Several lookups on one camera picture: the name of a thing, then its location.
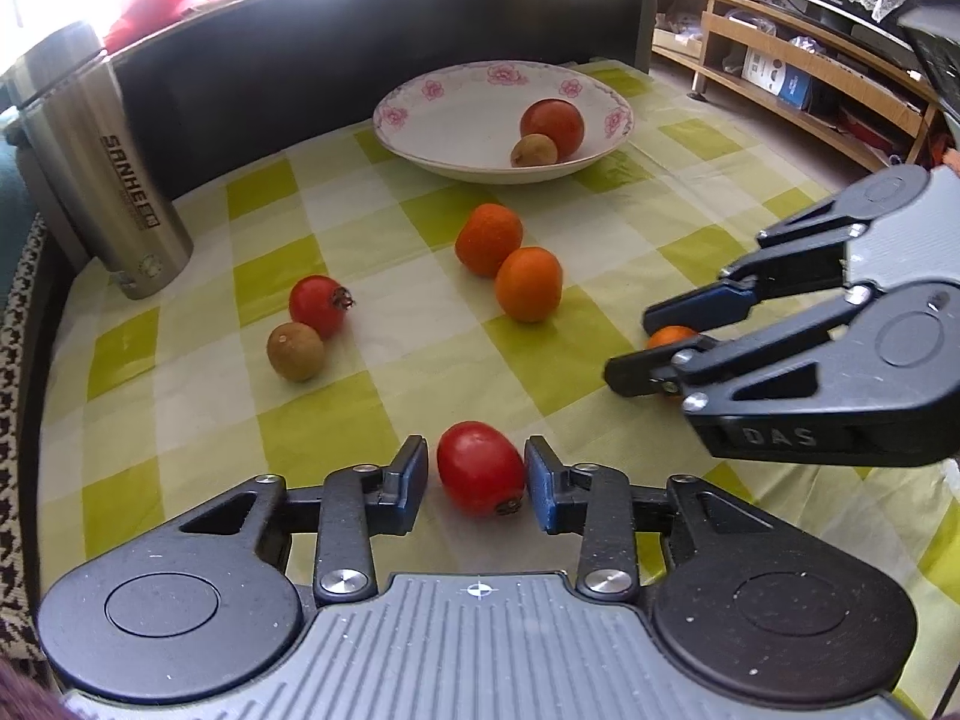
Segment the red tomato with stem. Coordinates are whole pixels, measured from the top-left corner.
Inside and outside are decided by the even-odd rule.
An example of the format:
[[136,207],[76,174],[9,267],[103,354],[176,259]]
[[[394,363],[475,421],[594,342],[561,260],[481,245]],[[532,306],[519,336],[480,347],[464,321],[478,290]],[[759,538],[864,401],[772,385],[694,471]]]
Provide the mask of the red tomato with stem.
[[347,312],[353,305],[352,293],[325,275],[302,278],[293,286],[288,298],[291,320],[308,325],[323,340],[335,337],[342,330]]

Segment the red oval tomato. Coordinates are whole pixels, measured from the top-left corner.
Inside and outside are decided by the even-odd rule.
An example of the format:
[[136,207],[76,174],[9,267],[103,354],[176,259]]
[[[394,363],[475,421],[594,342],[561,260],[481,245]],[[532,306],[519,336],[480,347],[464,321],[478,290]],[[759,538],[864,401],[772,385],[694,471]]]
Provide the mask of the red oval tomato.
[[444,493],[466,514],[511,515],[523,505],[523,459],[506,436],[484,422],[449,427],[439,439],[436,466]]

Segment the white floral bowl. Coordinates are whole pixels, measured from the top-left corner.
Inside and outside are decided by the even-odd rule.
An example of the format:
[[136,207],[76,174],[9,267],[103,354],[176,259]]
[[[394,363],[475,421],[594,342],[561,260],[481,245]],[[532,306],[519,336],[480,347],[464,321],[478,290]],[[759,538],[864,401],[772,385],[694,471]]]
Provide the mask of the white floral bowl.
[[[524,112],[542,101],[573,104],[584,138],[546,166],[515,166]],[[464,182],[540,184],[571,176],[626,143],[635,112],[626,99],[578,70],[529,60],[487,60],[428,71],[381,99],[373,130],[400,158]]]

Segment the dark coffee table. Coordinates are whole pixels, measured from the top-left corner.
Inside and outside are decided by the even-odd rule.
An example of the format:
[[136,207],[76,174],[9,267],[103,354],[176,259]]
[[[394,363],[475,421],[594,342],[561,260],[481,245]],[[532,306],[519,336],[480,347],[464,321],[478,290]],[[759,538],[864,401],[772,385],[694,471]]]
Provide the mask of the dark coffee table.
[[176,200],[364,121],[414,76],[475,60],[651,64],[656,0],[242,0],[114,59],[133,140]]

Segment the small orange kumquat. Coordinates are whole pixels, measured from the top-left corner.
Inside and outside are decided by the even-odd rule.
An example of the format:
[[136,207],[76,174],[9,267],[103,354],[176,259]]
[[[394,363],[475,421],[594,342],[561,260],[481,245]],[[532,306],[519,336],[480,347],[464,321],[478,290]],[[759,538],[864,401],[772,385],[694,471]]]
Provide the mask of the small orange kumquat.
[[[700,338],[700,333],[693,328],[685,327],[685,325],[667,325],[656,333],[652,333],[651,337],[647,339],[646,349],[651,351],[651,349],[675,346],[675,344],[683,346],[687,341],[697,340],[698,338]],[[672,362],[673,357],[674,353],[670,353],[669,356],[656,359],[651,364],[649,378],[652,385],[656,385],[664,397],[679,401],[682,398],[682,386],[679,383],[679,376],[675,372]]]

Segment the large red tomato in bowl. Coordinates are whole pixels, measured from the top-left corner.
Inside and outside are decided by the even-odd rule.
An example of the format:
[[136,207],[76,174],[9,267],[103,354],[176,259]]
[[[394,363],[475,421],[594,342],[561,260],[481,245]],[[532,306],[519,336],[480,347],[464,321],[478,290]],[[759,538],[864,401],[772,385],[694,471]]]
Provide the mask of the large red tomato in bowl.
[[579,109],[565,99],[540,99],[524,110],[519,121],[519,132],[527,135],[545,135],[555,143],[560,160],[571,158],[586,135],[586,124]]

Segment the stainless steel thermos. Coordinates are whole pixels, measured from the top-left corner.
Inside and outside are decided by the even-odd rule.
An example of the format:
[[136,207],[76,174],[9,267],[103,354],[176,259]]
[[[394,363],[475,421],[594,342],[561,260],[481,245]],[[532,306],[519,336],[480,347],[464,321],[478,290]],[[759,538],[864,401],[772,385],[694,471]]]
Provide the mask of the stainless steel thermos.
[[98,34],[86,23],[57,29],[13,62],[3,86],[82,243],[128,298],[159,293],[194,244],[149,175]]

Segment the wooden tv stand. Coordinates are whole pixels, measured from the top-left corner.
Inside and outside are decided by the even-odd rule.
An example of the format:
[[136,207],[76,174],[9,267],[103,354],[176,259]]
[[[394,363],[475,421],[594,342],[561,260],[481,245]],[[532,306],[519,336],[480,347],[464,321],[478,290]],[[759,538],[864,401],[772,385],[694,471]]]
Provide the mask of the wooden tv stand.
[[910,49],[809,0],[658,0],[652,52],[692,72],[690,96],[726,89],[869,171],[932,167],[953,146]]

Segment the brown longan in bowl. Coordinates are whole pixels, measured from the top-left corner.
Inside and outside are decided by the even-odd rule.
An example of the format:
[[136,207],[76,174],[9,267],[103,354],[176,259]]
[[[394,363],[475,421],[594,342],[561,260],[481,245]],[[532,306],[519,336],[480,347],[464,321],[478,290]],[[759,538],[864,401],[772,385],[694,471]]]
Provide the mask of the brown longan in bowl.
[[512,147],[509,162],[512,167],[553,166],[560,162],[560,151],[548,135],[529,133]]

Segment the green checkered tablecloth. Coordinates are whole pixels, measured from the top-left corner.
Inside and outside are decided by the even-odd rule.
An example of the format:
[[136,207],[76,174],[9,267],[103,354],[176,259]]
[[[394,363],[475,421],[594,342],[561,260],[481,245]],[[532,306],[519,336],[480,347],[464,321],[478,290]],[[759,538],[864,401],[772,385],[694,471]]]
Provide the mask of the green checkered tablecloth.
[[[99,263],[75,273],[41,427],[44,582],[252,476],[313,486],[389,460],[410,434],[438,439],[475,419],[638,484],[701,476],[872,562],[918,610],[900,699],[921,715],[957,709],[957,466],[716,460],[675,401],[624,400],[602,380],[608,358],[643,343],[645,307],[711,280],[762,227],[859,169],[724,91],[692,101],[675,65],[592,71],[630,101],[635,133],[564,181],[453,184],[355,125],[182,199],[194,255],[162,293],[132,301]],[[506,316],[494,278],[455,256],[483,203],[514,211],[521,247],[562,264],[562,302],[543,322]],[[292,322],[291,289],[311,275],[334,278],[355,305],[321,338],[319,374],[288,382],[267,338]]]

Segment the brown longan fruit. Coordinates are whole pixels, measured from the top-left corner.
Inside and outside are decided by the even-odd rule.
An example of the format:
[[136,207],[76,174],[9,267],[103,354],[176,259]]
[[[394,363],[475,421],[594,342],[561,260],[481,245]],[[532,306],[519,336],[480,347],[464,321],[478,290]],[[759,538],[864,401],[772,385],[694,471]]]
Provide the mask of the brown longan fruit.
[[268,335],[267,358],[274,371],[288,382],[306,382],[324,366],[324,341],[309,325],[280,323]]

